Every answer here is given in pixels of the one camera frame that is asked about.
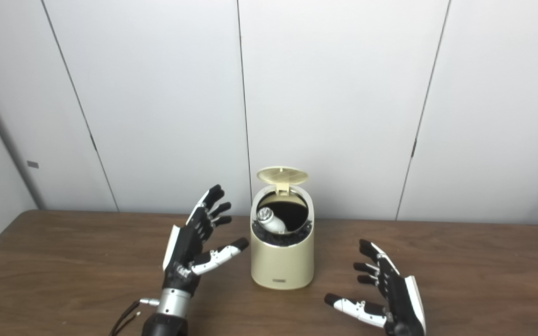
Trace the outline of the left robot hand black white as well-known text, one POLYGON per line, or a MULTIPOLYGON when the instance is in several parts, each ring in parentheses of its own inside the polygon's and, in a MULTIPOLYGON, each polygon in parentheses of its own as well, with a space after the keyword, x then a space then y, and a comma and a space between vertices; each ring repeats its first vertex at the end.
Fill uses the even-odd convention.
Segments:
POLYGON ((224 195, 221 185, 211 187, 196 203, 185 225, 172 228, 162 264, 162 289, 184 291, 193 296, 203 274, 248 248, 248 239, 238 238, 230 244, 203 251, 215 229, 232 221, 231 216, 222 215, 231 209, 230 202, 216 206, 224 195))

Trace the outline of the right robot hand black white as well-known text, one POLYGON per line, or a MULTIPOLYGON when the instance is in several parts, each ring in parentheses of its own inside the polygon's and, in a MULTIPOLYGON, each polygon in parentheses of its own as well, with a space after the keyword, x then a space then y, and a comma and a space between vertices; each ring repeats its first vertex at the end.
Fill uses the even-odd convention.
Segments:
POLYGON ((375 243, 360 239, 359 251, 372 262, 353 264, 354 270, 363 272, 357 281, 376 287, 387 305, 332 293, 325 295, 325 303, 363 323, 382 328, 387 336, 425 336, 425 310, 416 278, 402 276, 387 253, 375 243))

